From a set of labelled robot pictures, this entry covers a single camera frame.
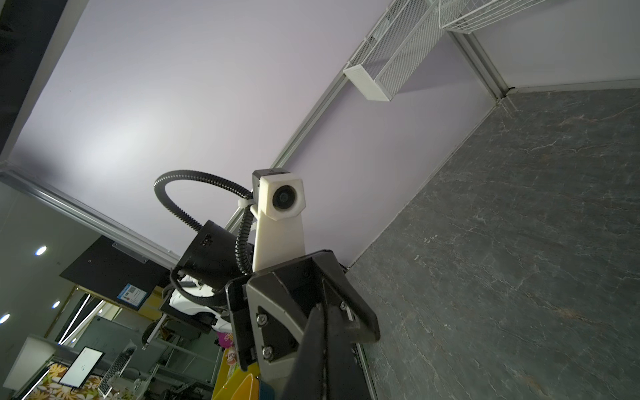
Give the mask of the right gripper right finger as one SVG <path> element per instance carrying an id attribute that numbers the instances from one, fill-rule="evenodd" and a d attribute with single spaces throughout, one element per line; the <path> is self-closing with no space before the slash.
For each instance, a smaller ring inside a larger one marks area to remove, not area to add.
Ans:
<path id="1" fill-rule="evenodd" d="M 326 316 L 327 399 L 370 399 L 368 385 L 353 355 L 340 309 L 331 306 Z"/>

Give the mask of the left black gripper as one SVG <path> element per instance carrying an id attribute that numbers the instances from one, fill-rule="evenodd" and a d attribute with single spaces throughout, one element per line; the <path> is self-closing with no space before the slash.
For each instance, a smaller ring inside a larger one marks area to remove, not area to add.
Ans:
<path id="1" fill-rule="evenodd" d="M 257 363 L 261 380 L 276 395 L 283 394 L 317 305 L 323 307 L 325 327 L 328 309 L 340 309 L 355 359 L 356 344 L 380 339 L 376 313 L 328 250 L 237 278 L 227 284 L 226 295 L 240 366 L 247 370 Z"/>

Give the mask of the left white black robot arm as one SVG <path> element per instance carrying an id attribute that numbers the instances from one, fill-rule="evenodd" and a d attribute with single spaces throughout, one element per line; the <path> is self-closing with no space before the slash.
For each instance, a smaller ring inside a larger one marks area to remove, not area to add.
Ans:
<path id="1" fill-rule="evenodd" d="M 167 187 L 178 181 L 237 195 L 238 232 L 199 223 L 176 205 Z M 306 250 L 301 178 L 262 169 L 245 188 L 210 173 L 176 170 L 153 188 L 161 205 L 197 234 L 169 275 L 174 290 L 229 316 L 243 370 L 257 365 L 278 399 L 370 398 L 354 350 L 380 340 L 378 318 L 334 252 Z"/>

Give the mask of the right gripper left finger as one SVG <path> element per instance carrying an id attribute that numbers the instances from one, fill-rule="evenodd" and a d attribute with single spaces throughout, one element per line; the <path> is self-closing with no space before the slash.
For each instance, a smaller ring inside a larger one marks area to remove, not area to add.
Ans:
<path id="1" fill-rule="evenodd" d="M 303 332 L 303 341 L 298 347 L 298 356 L 283 390 L 282 399 L 323 399 L 325 335 L 326 327 L 323 307 L 317 305 L 312 309 L 308 317 L 308 322 Z"/>

